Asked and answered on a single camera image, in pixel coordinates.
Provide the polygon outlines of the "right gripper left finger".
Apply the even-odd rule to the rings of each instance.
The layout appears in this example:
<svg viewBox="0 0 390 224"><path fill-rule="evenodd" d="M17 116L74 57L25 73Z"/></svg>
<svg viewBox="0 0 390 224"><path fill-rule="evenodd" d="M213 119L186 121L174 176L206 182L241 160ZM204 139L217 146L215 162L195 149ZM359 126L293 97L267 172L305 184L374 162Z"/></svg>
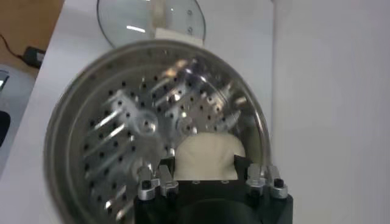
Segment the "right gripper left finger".
<svg viewBox="0 0 390 224"><path fill-rule="evenodd" d="M155 173L149 166L143 166L138 171L138 199L141 201L153 200L156 197L156 189L162 197L169 194L178 194L179 183L173 178L175 158L162 159Z"/></svg>

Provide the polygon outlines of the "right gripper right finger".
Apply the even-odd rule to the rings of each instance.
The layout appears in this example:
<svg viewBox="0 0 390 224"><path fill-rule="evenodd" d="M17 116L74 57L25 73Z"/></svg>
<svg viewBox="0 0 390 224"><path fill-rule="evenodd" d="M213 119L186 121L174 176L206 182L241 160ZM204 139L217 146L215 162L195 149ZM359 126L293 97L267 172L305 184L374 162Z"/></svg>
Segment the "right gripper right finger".
<svg viewBox="0 0 390 224"><path fill-rule="evenodd" d="M288 187L273 165L260 165L249 158L235 155L234 166L239 180L244 180L250 194L264 195L266 191L275 199L287 199Z"/></svg>

